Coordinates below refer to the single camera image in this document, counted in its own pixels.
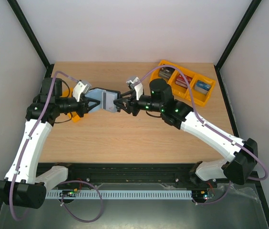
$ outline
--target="perforated metal strip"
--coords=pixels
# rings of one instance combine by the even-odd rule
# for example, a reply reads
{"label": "perforated metal strip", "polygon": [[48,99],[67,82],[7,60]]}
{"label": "perforated metal strip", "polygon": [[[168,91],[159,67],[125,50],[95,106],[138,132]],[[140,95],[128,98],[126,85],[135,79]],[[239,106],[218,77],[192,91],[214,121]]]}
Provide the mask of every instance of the perforated metal strip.
{"label": "perforated metal strip", "polygon": [[[131,190],[100,190],[103,199],[192,199],[192,191],[131,191]],[[51,190],[46,199],[58,199],[62,196],[61,190]],[[95,190],[82,190],[79,194],[72,194],[65,199],[99,199]]]}

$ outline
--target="gray floor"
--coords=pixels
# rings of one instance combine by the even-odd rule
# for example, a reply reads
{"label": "gray floor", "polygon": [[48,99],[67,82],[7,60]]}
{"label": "gray floor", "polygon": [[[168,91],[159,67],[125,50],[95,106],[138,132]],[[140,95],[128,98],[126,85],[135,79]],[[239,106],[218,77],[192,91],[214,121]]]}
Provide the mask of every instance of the gray floor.
{"label": "gray floor", "polygon": [[[190,200],[105,200],[105,211],[94,223],[80,223],[60,207],[58,200],[46,200],[40,209],[16,222],[9,206],[3,205],[0,229],[265,229],[268,228],[261,203],[252,198],[254,185],[247,190],[230,191],[221,202],[195,206]],[[223,193],[216,189],[216,196]],[[98,200],[73,201],[69,209],[77,217],[93,219],[99,211]],[[17,208],[20,215],[22,208]]]}

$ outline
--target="orange object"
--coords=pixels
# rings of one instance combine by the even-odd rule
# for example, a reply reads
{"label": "orange object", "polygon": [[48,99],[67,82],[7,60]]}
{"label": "orange object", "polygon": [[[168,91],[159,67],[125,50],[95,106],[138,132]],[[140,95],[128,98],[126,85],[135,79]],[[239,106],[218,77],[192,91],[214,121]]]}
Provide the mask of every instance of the orange object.
{"label": "orange object", "polygon": [[[192,78],[192,81],[189,84],[190,84],[190,88],[191,88],[192,93],[193,93],[194,103],[196,103],[199,106],[205,106],[207,104],[207,101],[209,100],[209,98],[212,94],[212,91],[214,89],[215,80],[212,80],[206,76],[203,76],[201,74],[198,74],[196,72],[193,72],[189,69],[186,69],[184,67],[181,67],[177,64],[171,63],[171,62],[166,61],[166,60],[162,60],[159,63],[159,65],[163,65],[163,64],[173,65],[173,66],[177,67],[178,69],[180,69],[184,75]],[[178,78],[178,76],[180,74],[177,70],[175,70],[173,72],[173,74],[169,78],[169,80],[160,77],[159,71],[160,71],[160,69],[157,69],[152,73],[152,75],[150,77],[150,81],[152,81],[154,79],[159,79],[159,78],[164,79],[172,87],[173,94],[175,94],[183,99],[187,99],[187,100],[191,101],[191,97],[190,97],[188,89],[181,86],[181,85],[176,84],[176,79]],[[211,85],[211,88],[207,94],[202,94],[194,89],[197,80],[201,80],[202,82],[205,82],[205,83]]]}
{"label": "orange object", "polygon": [[[70,87],[70,94],[69,97],[72,97],[72,92],[73,92],[73,88]],[[62,93],[62,97],[66,97],[69,93],[69,90],[66,90]],[[72,112],[72,121],[74,123],[78,122],[81,118],[78,116],[78,114],[76,112]]]}

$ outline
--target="wooden table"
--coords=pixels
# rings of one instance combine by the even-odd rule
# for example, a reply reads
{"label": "wooden table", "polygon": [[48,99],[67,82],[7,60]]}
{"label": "wooden table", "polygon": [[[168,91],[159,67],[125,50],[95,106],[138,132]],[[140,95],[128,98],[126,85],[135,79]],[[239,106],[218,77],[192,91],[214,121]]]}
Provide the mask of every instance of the wooden table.
{"label": "wooden table", "polygon": [[[180,65],[217,81],[211,63]],[[76,79],[89,81],[92,87],[126,92],[128,87],[125,81],[130,76],[141,78],[156,66],[157,63],[57,62],[53,73],[61,70]],[[58,77],[63,78],[70,87],[75,86],[65,77]],[[149,93],[148,84],[149,78],[143,82],[145,94]],[[232,133],[218,81],[207,105],[197,108],[208,121]],[[68,117],[61,115],[57,121],[66,119]],[[44,145],[40,162],[195,163],[220,158],[217,151],[198,138],[167,125],[162,119],[149,117],[144,111],[133,117],[123,111],[110,113],[100,110],[85,114],[77,123],[56,124]]]}

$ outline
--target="white wall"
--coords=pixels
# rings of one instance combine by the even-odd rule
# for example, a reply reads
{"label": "white wall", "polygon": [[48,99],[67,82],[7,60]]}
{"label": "white wall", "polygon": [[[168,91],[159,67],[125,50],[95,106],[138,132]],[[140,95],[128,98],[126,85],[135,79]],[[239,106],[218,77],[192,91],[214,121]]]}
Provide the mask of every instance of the white wall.
{"label": "white wall", "polygon": [[[221,72],[240,136],[257,141],[269,168],[269,0],[262,1]],[[269,178],[262,186],[269,205]]]}
{"label": "white wall", "polygon": [[6,0],[0,0],[0,179],[16,156],[26,107],[45,68]]}
{"label": "white wall", "polygon": [[251,0],[19,0],[50,62],[217,63]]}

